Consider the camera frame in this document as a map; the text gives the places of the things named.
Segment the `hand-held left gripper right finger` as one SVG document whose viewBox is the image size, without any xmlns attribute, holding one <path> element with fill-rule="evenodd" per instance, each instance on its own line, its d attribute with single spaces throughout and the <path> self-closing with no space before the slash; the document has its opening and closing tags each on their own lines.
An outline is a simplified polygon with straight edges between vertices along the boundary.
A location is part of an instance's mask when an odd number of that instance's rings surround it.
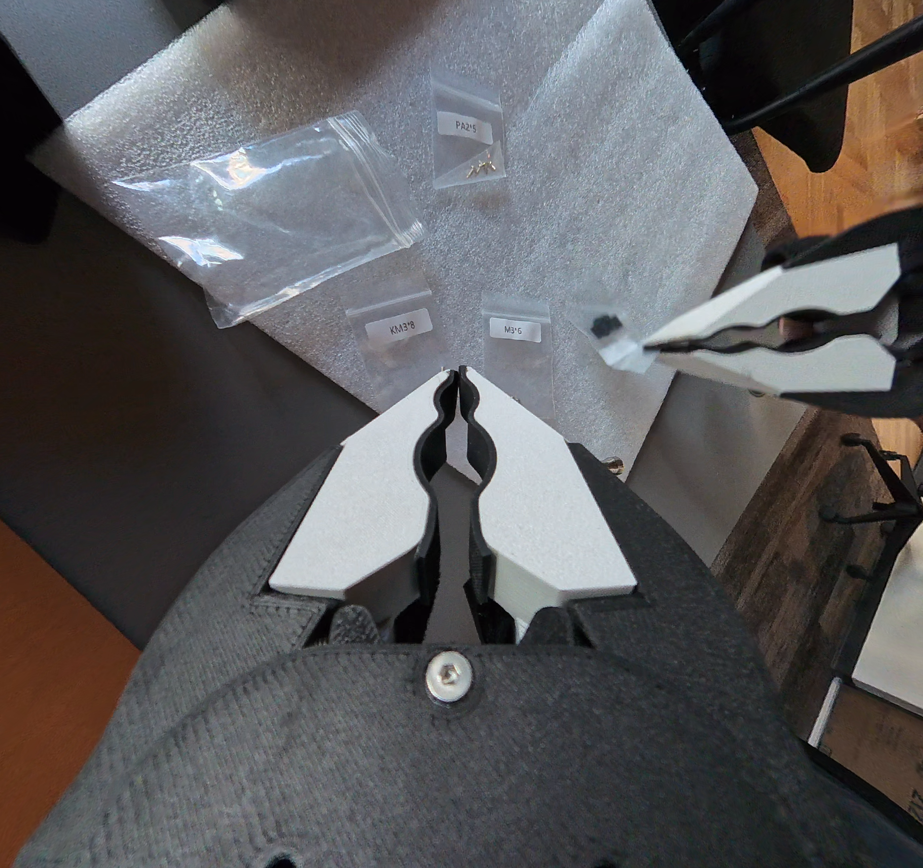
<svg viewBox="0 0 923 868">
<path fill-rule="evenodd" d="M 480 477 L 465 584 L 477 627 L 527 628 L 543 608 L 633 593 L 637 579 L 566 440 L 467 366 L 460 411 Z"/>
</svg>

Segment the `large clear zip bag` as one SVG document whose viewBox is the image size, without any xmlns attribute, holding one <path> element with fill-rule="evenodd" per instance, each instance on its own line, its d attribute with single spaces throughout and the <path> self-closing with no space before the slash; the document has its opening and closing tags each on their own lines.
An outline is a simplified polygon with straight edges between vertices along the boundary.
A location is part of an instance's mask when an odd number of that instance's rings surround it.
<svg viewBox="0 0 923 868">
<path fill-rule="evenodd" d="M 397 160 L 357 111 L 112 186 L 219 328 L 424 236 Z"/>
</svg>

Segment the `small bag with black part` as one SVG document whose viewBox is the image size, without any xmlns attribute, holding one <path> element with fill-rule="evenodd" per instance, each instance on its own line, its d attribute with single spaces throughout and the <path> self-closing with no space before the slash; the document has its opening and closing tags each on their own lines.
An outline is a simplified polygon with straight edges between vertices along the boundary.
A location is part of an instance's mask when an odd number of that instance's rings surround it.
<svg viewBox="0 0 923 868">
<path fill-rule="evenodd" d="M 643 347 L 610 304 L 571 302 L 568 316 L 609 368 L 645 374 L 652 366 L 656 352 Z"/>
</svg>

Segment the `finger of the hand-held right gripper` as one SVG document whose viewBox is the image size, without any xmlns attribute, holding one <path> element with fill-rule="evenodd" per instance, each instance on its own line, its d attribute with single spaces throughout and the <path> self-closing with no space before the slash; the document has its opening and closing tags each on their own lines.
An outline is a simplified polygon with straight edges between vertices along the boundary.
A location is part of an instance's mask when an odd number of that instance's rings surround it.
<svg viewBox="0 0 923 868">
<path fill-rule="evenodd" d="M 658 359 L 687 374 L 774 396 L 888 391 L 896 364 L 894 355 L 869 335 L 843 335 L 800 352 L 765 347 L 737 353 L 700 349 L 661 351 Z"/>
<path fill-rule="evenodd" d="M 821 262 L 775 266 L 679 315 L 643 342 L 664 348 L 733 327 L 760 328 L 796 311 L 837 316 L 872 310 L 902 274 L 892 242 Z"/>
</svg>

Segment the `grey desk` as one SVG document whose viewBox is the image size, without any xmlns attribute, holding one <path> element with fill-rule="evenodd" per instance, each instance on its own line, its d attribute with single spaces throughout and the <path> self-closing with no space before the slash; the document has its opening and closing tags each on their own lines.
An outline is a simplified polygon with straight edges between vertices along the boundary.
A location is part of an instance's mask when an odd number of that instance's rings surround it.
<svg viewBox="0 0 923 868">
<path fill-rule="evenodd" d="M 2 56 L 79 109 L 202 0 L 2 0 Z M 136 647 L 218 544 L 371 410 L 69 193 L 2 229 L 2 517 Z"/>
</svg>

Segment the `small clear screw bag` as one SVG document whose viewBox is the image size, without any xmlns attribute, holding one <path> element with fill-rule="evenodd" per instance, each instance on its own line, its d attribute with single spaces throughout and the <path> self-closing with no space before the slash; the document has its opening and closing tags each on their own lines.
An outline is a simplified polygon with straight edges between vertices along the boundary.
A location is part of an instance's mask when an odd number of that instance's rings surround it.
<svg viewBox="0 0 923 868">
<path fill-rule="evenodd" d="M 499 89 L 430 68 L 433 186 L 436 190 L 506 177 Z"/>
<path fill-rule="evenodd" d="M 450 355 L 429 288 L 387 292 L 345 310 L 371 379 L 379 412 L 392 407 L 438 372 Z"/>
<path fill-rule="evenodd" d="M 483 375 L 525 409 L 553 424 L 553 338 L 548 303 L 483 292 Z"/>
</svg>

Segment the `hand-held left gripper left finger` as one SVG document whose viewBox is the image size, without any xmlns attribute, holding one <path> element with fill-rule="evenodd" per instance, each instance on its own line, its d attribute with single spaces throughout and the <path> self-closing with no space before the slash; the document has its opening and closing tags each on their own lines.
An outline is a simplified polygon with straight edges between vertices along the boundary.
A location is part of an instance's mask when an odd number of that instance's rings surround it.
<svg viewBox="0 0 923 868">
<path fill-rule="evenodd" d="M 345 439 L 269 585 L 331 599 L 432 599 L 437 502 L 455 371 L 431 379 Z"/>
</svg>

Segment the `white foam sheet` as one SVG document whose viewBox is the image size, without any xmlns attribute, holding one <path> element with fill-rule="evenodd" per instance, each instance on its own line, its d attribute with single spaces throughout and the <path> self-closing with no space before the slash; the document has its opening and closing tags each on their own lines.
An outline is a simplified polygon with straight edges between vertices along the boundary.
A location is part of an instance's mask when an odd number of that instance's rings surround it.
<svg viewBox="0 0 923 868">
<path fill-rule="evenodd" d="M 433 186 L 430 68 L 499 89 L 506 177 Z M 48 175 L 149 247 L 112 181 L 358 111 L 426 234 L 258 317 L 368 403 L 347 292 L 421 270 L 456 363 L 481 367 L 483 292 L 548 303 L 557 426 L 630 470 L 673 371 L 606 367 L 566 310 L 610 297 L 647 333 L 708 298 L 756 186 L 647 0 L 229 0 L 69 117 Z"/>
</svg>

